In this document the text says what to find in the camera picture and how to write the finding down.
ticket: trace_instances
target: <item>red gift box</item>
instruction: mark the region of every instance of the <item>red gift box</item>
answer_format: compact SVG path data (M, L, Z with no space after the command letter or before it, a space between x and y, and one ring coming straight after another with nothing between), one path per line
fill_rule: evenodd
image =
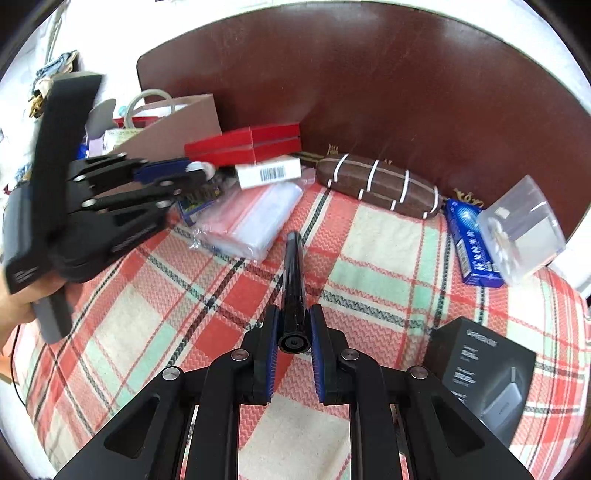
M300 125L262 125L232 130L185 145L190 160L216 167L253 164L301 150Z

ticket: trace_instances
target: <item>plaid blanket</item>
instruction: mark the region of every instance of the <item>plaid blanket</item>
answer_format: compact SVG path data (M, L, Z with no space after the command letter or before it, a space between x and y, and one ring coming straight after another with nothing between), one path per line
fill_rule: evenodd
M536 351L511 446L534 477L569 457L584 414L591 327L580 296L542 269L519 287L464 285L443 215L427 221L311 187L260 265L191 251L178 224L85 286L73 333L47 346L34 326L16 363L27 408L56 468L167 365L190 370L237 347L280 300L287 232L304 239L309 303L380 364L421 362L430 332L464 315ZM242 407L243 480L350 478L346 407L324 407L311 360L280 354L267 407Z

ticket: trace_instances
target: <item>blue toothpaste box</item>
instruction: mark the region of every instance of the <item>blue toothpaste box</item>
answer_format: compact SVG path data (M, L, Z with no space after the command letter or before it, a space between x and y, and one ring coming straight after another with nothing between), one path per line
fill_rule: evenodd
M445 216L464 283L481 287L502 287L503 278L486 251L476 223L480 207L469 203L448 200Z

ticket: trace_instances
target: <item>black product box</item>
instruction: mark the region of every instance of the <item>black product box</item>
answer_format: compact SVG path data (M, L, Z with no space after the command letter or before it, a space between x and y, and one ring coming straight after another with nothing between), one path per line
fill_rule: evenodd
M433 332L423 365L509 446L530 391L535 352L458 317Z

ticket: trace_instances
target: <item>brown wooden headboard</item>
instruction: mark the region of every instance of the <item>brown wooden headboard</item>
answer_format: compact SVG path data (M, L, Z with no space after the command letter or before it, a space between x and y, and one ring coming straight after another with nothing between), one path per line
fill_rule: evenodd
M143 89L213 93L223 130L300 122L305 151L388 159L487 205L526 174L565 236L591 200L591 118L518 50L440 15L370 2L286 5L139 58Z

